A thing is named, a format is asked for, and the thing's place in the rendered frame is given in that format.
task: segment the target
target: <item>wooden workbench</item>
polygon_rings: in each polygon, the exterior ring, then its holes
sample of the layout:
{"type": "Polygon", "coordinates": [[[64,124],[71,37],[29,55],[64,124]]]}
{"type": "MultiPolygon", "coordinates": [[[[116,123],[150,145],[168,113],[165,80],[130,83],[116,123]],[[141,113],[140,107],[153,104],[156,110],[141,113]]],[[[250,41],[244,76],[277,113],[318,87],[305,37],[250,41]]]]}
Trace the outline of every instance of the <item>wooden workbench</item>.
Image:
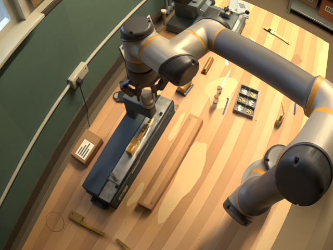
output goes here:
{"type": "MultiPolygon", "coordinates": [[[[224,7],[227,1],[224,4],[221,0],[216,1],[216,5],[224,7]]],[[[165,29],[161,34],[168,39],[175,36],[165,29]]],[[[250,5],[250,18],[242,32],[243,36],[247,37],[247,34],[312,75],[325,76],[329,45],[322,39],[253,5],[250,5]],[[288,39],[290,45],[270,35],[264,26],[288,39]]],[[[248,227],[241,227],[223,209],[223,202],[239,186],[244,170],[261,159],[272,145],[287,145],[307,118],[299,106],[293,114],[294,102],[290,99],[231,62],[226,66],[225,60],[214,53],[199,60],[200,68],[209,56],[215,59],[212,68],[206,76],[196,75],[194,87],[186,97],[177,94],[172,84],[161,92],[174,100],[176,113],[119,208],[103,210],[97,207],[90,202],[91,195],[82,188],[101,150],[88,168],[71,159],[23,250],[122,249],[115,241],[117,238],[131,250],[331,249],[333,213],[327,211],[332,203],[332,188],[317,204],[308,208],[281,201],[248,227]],[[237,83],[220,98],[220,108],[212,110],[210,97],[206,94],[209,84],[217,79],[222,82],[230,69],[226,87],[232,81],[237,83]],[[233,113],[240,84],[260,91],[253,119],[233,113]],[[223,103],[228,95],[230,100],[223,115],[223,103]],[[281,100],[285,104],[286,117],[277,129],[274,122],[282,113],[281,100]],[[174,178],[153,212],[138,207],[137,200],[189,114],[203,119],[196,143],[206,148],[196,155],[198,162],[203,164],[187,168],[194,179],[183,178],[180,183],[174,178]],[[175,193],[173,185],[183,188],[181,194],[175,193]],[[162,205],[166,196],[169,201],[175,200],[171,206],[162,205]],[[86,223],[105,235],[100,236],[72,222],[68,218],[70,210],[83,215],[86,223]]],[[[90,127],[105,142],[102,150],[124,115],[124,105],[115,103],[111,96],[90,127]]]]}

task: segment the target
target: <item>electrical outlet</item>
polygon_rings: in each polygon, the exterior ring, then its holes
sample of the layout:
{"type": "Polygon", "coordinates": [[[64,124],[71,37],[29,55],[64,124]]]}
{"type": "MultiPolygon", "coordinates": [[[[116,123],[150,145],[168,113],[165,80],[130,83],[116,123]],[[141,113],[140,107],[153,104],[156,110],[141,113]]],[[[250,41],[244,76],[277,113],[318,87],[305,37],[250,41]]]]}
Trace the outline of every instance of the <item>electrical outlet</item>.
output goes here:
{"type": "Polygon", "coordinates": [[[76,67],[76,69],[68,78],[68,82],[71,84],[71,88],[76,89],[78,87],[76,80],[78,78],[83,79],[88,72],[88,65],[86,65],[83,61],[80,62],[80,64],[76,67]]]}

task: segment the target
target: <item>orange box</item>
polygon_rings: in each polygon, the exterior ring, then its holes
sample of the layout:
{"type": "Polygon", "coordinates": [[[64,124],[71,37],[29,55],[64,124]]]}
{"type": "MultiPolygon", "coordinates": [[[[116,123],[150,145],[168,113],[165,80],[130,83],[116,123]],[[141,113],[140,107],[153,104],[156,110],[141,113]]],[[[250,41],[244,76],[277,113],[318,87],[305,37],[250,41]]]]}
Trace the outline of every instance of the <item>orange box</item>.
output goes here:
{"type": "Polygon", "coordinates": [[[85,166],[88,166],[102,144],[101,137],[86,129],[71,151],[71,155],[85,166]]]}
{"type": "Polygon", "coordinates": [[[322,0],[319,6],[318,15],[333,22],[333,1],[332,0],[322,0]]]}
{"type": "Polygon", "coordinates": [[[317,8],[319,0],[301,0],[301,2],[315,9],[317,8]]]}

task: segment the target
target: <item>white blade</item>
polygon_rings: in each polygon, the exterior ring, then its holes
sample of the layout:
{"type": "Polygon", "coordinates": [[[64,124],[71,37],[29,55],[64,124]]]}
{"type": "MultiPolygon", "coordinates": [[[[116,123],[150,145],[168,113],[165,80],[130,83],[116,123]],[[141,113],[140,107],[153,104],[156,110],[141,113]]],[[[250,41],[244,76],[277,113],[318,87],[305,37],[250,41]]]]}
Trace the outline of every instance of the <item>white blade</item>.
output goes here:
{"type": "Polygon", "coordinates": [[[230,75],[230,72],[231,72],[231,69],[229,70],[228,74],[227,74],[226,77],[224,78],[224,80],[223,80],[223,82],[222,82],[222,84],[221,84],[221,88],[224,87],[225,82],[227,81],[227,79],[228,79],[228,77],[229,77],[229,75],[230,75]]]}

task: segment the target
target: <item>robotic arm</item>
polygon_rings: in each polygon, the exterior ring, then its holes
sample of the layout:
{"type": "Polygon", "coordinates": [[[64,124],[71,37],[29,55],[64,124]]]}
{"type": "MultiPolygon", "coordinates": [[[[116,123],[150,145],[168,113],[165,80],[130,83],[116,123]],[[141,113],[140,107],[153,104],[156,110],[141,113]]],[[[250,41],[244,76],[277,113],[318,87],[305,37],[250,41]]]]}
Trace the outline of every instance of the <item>robotic arm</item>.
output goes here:
{"type": "Polygon", "coordinates": [[[241,225],[248,226],[283,198],[309,206],[328,190],[333,168],[333,85],[328,80],[231,31],[218,16],[202,19],[170,40],[148,19],[135,17],[121,27],[121,40],[129,76],[121,88],[138,99],[140,91],[130,85],[150,86],[154,98],[168,81],[189,83],[199,69],[198,59],[213,51],[303,107],[309,119],[296,138],[286,147],[273,146],[252,163],[225,201],[224,208],[241,225]]]}

